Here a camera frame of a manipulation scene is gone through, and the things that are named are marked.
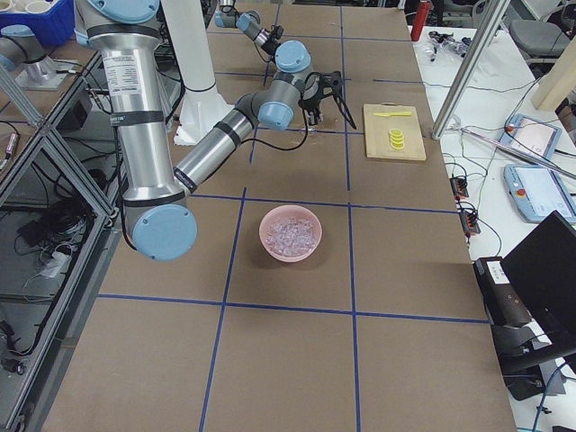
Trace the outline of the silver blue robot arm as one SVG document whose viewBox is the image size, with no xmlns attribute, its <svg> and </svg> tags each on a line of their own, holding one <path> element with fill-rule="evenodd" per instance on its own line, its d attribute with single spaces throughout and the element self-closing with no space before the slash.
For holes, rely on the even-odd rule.
<svg viewBox="0 0 576 432">
<path fill-rule="evenodd" d="M 197 224 L 186 198 L 264 125 L 283 131 L 298 111 L 320 120 L 320 102 L 336 96 L 337 72 L 322 74 L 297 40 L 282 40 L 281 27 L 266 29 L 254 11 L 222 1 L 214 20 L 236 28 L 269 55 L 271 85 L 228 104 L 212 68 L 203 12 L 196 1 L 78 1 L 76 33 L 103 60 L 112 102 L 111 125 L 119 135 L 128 183 L 121 214 L 127 240 L 143 256 L 171 261 L 186 254 Z M 175 135 L 167 131 L 154 52 L 163 15 L 184 93 Z"/>
<path fill-rule="evenodd" d="M 266 58 L 261 58 L 264 62 L 275 62 L 275 53 L 281 46 L 280 39 L 284 34 L 282 25 L 274 24 L 269 29 L 265 28 L 257 11 L 241 13 L 235 1 L 219 1 L 213 18 L 217 27 L 236 28 L 246 35 L 258 50 L 266 54 Z"/>
</svg>

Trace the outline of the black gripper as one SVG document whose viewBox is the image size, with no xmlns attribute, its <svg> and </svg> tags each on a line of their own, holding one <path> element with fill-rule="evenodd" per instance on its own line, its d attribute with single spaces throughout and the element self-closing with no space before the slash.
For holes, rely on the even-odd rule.
<svg viewBox="0 0 576 432">
<path fill-rule="evenodd" d="M 261 46 L 262 50 L 268 56 L 268 61 L 275 60 L 275 53 L 279 47 L 279 42 L 275 36 L 270 36 L 266 42 Z"/>
<path fill-rule="evenodd" d="M 305 78 L 304 93 L 299 101 L 299 106 L 307 112 L 309 125 L 323 122 L 324 117 L 320 112 L 320 102 L 335 94 L 334 80 L 332 74 L 308 74 Z"/>
</svg>

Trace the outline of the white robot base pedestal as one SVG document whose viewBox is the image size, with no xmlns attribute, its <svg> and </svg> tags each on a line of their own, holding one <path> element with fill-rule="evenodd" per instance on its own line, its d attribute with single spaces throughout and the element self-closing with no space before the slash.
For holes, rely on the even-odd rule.
<svg viewBox="0 0 576 432">
<path fill-rule="evenodd" d="M 175 144 L 193 146 L 232 106 L 217 88 L 201 3 L 163 0 L 161 5 L 184 82 Z"/>
</svg>

